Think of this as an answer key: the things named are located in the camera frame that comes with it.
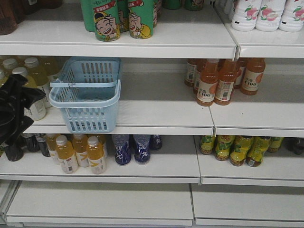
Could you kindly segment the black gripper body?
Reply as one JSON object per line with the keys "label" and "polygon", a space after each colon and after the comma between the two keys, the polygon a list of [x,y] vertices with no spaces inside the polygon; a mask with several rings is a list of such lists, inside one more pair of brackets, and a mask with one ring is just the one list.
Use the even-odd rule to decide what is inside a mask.
{"label": "black gripper body", "polygon": [[27,79],[20,74],[9,76],[0,88],[0,142],[12,145],[34,121],[24,114],[46,94],[38,88],[25,87]]}

